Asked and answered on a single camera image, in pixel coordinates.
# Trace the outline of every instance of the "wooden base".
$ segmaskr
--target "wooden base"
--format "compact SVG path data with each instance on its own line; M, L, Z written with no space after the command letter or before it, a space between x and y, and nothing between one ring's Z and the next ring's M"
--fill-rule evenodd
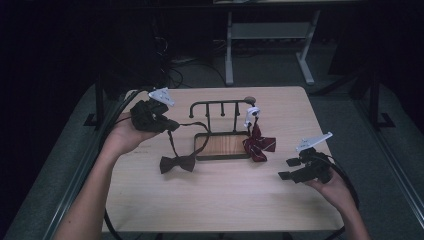
M247 132L211 133L205 149L197 154L196 160L246 159L250 156L243 147ZM199 149L206 140L206 134L195 136L194 148Z

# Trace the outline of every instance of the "black bow tie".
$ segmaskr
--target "black bow tie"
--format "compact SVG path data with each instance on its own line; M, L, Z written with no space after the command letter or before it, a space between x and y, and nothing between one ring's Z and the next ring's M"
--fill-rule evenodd
M206 131L210 133L206 125L201 122L194 122L194 123L180 124L180 125L181 126L199 125L204 127ZM182 169L192 172L194 169L194 165L196 164L196 155L199 154L201 151L203 151L203 149L206 147L210 134L206 136L206 140L203 143L203 146L195 150L192 154L188 156L178 156L177 152L175 151L174 140L172 138L171 131L168 131L168 135L169 135L169 141L171 142L172 150L174 150L176 157L175 158L162 157L162 159L160 160L160 165L159 165L161 174L164 174L170 171L175 166L180 166Z

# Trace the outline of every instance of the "wrist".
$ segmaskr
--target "wrist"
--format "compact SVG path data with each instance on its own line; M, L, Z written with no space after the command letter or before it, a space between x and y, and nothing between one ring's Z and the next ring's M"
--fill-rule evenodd
M358 210L350 194L346 193L341 196L342 197L333 204L341 214L351 214Z
M355 205L343 206L337 209L340 212L342 218L355 218L360 216L359 210Z
M113 168L119 157L119 154L102 149L96 161Z

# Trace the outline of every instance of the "table leg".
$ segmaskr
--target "table leg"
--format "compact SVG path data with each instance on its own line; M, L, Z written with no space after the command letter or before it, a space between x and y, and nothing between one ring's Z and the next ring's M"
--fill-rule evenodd
M231 86L234 84L233 80L233 61L231 57L231 26L232 26L232 13L228 13L227 24L227 54L225 56L225 84Z
M309 70L308 64L306 63L306 55L308 54L309 46L311 45L312 38L314 37L320 12L320 10L315 11L314 17L311 21L311 24L309 25L308 32L306 33L305 46L303 47L301 52L296 53L297 61L299 63L300 69L302 70L305 81L308 85L313 85L315 82L312 77L311 71Z

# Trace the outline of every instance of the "red bow tie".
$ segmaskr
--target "red bow tie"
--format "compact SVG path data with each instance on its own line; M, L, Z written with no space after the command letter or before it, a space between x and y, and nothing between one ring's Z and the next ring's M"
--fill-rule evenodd
M267 158L262 151L275 152L276 139L275 137L262 137L261 130L256 123L258 118L255 119L251 136L243 140L244 150L249 154L255 162L266 162Z

